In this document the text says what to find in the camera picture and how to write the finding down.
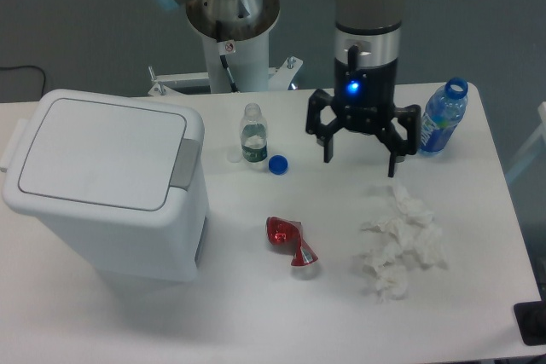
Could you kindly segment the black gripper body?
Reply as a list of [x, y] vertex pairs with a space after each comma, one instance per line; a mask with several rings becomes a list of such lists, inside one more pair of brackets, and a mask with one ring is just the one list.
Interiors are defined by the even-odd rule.
[[361, 66], [360, 47], [346, 52], [347, 62], [334, 62], [334, 113], [340, 127], [366, 135], [392, 128], [396, 60], [382, 66]]

